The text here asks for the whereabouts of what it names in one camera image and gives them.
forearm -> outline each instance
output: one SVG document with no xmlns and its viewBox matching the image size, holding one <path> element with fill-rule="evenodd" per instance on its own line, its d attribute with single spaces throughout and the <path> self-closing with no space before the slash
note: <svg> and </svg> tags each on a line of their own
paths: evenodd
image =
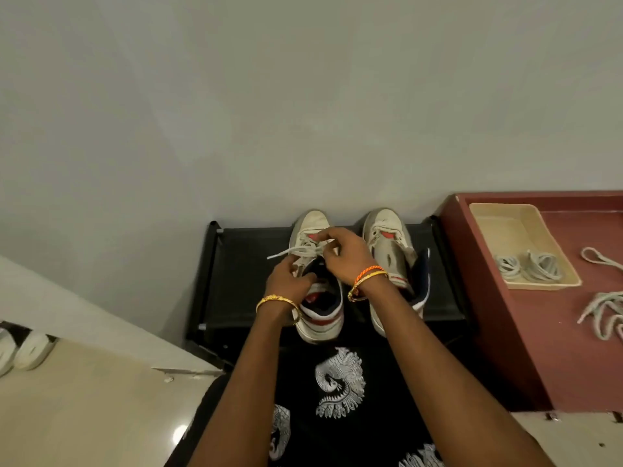
<svg viewBox="0 0 623 467">
<path fill-rule="evenodd" d="M 267 464 L 279 335 L 287 306 L 281 301 L 262 305 L 189 467 Z"/>
<path fill-rule="evenodd" d="M 396 287 L 371 278 L 374 305 L 402 375 L 448 467 L 552 464 L 534 440 L 439 342 Z"/>
</svg>

black shoe rack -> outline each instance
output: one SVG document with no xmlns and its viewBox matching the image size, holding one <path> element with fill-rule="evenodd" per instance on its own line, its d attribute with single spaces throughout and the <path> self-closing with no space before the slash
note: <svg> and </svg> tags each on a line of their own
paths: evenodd
<svg viewBox="0 0 623 467">
<path fill-rule="evenodd" d="M 361 224 L 348 227 L 359 231 Z M 424 320 L 444 344 L 472 331 L 467 298 L 450 247 L 437 217 L 407 225 L 416 251 L 431 249 L 431 295 Z M 255 305 L 278 259 L 266 256 L 285 250 L 292 228 L 207 227 L 191 315 L 187 347 L 219 367 L 236 363 L 255 319 Z M 346 299 L 345 322 L 337 339 L 325 344 L 361 347 L 387 344 L 370 322 L 368 302 Z M 284 328 L 282 348 L 307 344 L 294 327 Z"/>
</svg>

gray wall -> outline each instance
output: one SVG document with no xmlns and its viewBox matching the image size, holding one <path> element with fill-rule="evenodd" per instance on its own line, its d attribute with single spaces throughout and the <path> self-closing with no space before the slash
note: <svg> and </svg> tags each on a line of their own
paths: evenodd
<svg viewBox="0 0 623 467">
<path fill-rule="evenodd" d="M 0 254 L 179 332 L 202 232 L 621 188 L 623 0 L 3 0 Z"/>
</svg>

yellow bracelet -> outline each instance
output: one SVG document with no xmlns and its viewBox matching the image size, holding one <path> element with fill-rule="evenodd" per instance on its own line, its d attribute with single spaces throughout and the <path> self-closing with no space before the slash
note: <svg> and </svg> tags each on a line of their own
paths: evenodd
<svg viewBox="0 0 623 467">
<path fill-rule="evenodd" d="M 372 277 L 377 276 L 377 275 L 385 275 L 386 277 L 389 278 L 389 275 L 387 274 L 387 272 L 385 272 L 385 270 L 378 270 L 376 272 L 369 273 L 368 275 L 363 277 L 359 282 L 357 282 L 355 285 L 353 285 L 351 290 L 348 292 L 348 299 L 349 299 L 349 301 L 352 301 L 353 303 L 355 303 L 356 301 L 364 301 L 364 300 L 368 299 L 368 297 L 366 297 L 366 296 L 363 296 L 361 298 L 355 298 L 353 295 L 355 294 L 355 291 L 357 291 L 357 287 L 359 285 L 361 285 L 367 279 L 372 278 Z"/>
<path fill-rule="evenodd" d="M 299 320 L 301 319 L 301 310 L 299 306 L 296 303 L 294 303 L 292 300 L 289 300 L 285 298 L 284 296 L 280 296 L 280 295 L 269 295 L 269 296 L 265 296 L 264 298 L 262 298 L 260 302 L 257 304 L 257 306 L 255 306 L 255 312 L 257 313 L 258 308 L 260 308 L 260 306 L 262 306 L 267 301 L 284 301 L 285 303 L 290 303 L 294 307 L 294 309 L 297 310 L 297 317 L 291 323 L 291 326 L 298 323 Z"/>
</svg>

shoe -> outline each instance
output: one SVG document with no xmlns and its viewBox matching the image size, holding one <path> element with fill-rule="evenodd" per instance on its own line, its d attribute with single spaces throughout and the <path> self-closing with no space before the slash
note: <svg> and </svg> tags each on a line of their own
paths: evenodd
<svg viewBox="0 0 623 467">
<path fill-rule="evenodd" d="M 344 325 L 344 294 L 341 283 L 326 268 L 322 250 L 327 241 L 316 242 L 314 238 L 323 229 L 330 227 L 322 211 L 311 210 L 304 213 L 294 224 L 290 235 L 289 249 L 270 256 L 268 259 L 285 254 L 298 256 L 293 264 L 292 275 L 301 277 L 314 272 L 314 283 L 300 305 L 300 319 L 295 324 L 301 338 L 315 344 L 338 337 Z M 299 315 L 292 310 L 292 317 Z"/>
<path fill-rule="evenodd" d="M 424 305 L 431 292 L 431 250 L 426 248 L 416 253 L 406 225 L 389 208 L 369 212 L 363 225 L 363 239 L 372 257 L 389 274 L 389 281 L 398 287 L 413 310 L 423 317 Z M 372 303 L 370 316 L 375 330 L 385 337 L 385 330 Z"/>
</svg>

